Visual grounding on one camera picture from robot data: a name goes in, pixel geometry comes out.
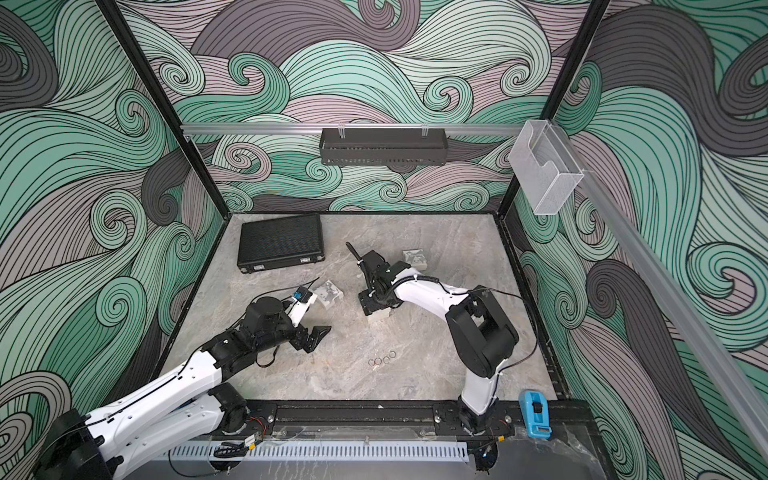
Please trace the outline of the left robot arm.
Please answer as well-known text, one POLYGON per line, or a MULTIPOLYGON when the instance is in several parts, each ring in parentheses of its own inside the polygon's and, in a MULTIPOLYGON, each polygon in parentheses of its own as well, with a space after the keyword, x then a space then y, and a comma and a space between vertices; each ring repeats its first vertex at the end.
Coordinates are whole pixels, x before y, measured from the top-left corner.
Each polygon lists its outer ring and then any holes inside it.
POLYGON ((259 298, 163 376, 87 414, 71 409, 60 415, 43 442, 34 478, 123 479, 197 436, 239 435, 250 412, 229 379, 284 343, 313 352, 331 331, 302 325, 313 302, 312 296, 259 298))

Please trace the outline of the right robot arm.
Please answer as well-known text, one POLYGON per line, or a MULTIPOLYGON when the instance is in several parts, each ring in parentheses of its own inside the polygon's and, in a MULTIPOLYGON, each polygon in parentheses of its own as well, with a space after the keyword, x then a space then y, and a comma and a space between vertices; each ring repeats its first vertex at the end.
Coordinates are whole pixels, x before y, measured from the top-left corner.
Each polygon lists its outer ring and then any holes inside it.
POLYGON ((425 275, 410 264, 391 264, 370 250, 347 249, 360 268, 366 289, 358 294, 367 316, 414 304, 445 321, 458 358, 466 368, 458 416, 463 428, 477 435, 488 428, 498 400, 500 372, 511 359, 519 334, 491 289, 461 289, 425 275))

